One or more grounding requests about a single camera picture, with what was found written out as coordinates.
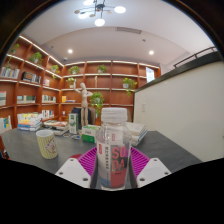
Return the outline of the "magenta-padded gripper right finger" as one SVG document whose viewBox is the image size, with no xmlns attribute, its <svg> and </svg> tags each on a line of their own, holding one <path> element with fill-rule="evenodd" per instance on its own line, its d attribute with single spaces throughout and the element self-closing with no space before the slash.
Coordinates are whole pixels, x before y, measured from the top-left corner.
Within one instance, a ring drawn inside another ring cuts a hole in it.
<svg viewBox="0 0 224 224">
<path fill-rule="evenodd" d="M 159 158 L 149 158 L 136 148 L 131 148 L 129 173 L 132 188 L 143 187 L 171 174 Z"/>
</svg>

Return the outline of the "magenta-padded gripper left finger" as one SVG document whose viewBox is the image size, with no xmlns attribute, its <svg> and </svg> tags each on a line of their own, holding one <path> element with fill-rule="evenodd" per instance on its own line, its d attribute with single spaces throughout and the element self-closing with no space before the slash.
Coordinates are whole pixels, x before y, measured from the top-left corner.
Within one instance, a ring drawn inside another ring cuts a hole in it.
<svg viewBox="0 0 224 224">
<path fill-rule="evenodd" d="M 71 156 L 56 175 L 84 188 L 94 189 L 97 184 L 97 148 Z"/>
</svg>

